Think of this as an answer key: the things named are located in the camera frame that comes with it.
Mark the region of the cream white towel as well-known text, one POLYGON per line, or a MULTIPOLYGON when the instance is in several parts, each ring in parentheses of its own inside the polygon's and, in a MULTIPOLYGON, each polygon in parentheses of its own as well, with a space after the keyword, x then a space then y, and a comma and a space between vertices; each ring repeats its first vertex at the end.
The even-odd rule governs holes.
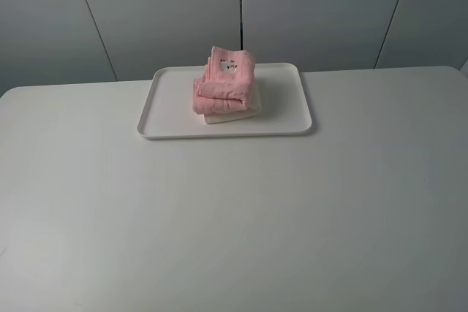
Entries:
POLYGON ((252 101, 248 110, 237 111, 233 113, 225 114, 210 114, 204 115, 204 121, 206 124, 216 123, 227 123, 231 121, 237 121, 245 118, 251 118, 258 115, 261 112, 262 104, 259 99, 252 101))

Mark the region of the pink towel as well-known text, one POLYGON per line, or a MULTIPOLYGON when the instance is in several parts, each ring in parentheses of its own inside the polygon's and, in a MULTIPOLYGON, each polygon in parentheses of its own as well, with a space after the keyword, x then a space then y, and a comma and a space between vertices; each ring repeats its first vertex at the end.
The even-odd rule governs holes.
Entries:
POLYGON ((193 82, 192 109, 198 115, 246 111, 252 106, 254 56, 246 50, 231 51, 217 46, 193 82))

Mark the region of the white plastic tray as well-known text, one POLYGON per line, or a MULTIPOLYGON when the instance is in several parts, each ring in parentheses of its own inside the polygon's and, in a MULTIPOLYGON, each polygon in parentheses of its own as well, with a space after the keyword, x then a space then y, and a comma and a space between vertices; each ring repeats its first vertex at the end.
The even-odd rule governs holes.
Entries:
POLYGON ((293 64, 257 64, 254 75, 260 93, 259 114, 225 123, 206 124, 192 109, 193 80, 203 66, 167 67, 151 81, 137 125, 149 140, 209 137, 301 135, 312 130, 313 119, 298 69, 293 64))

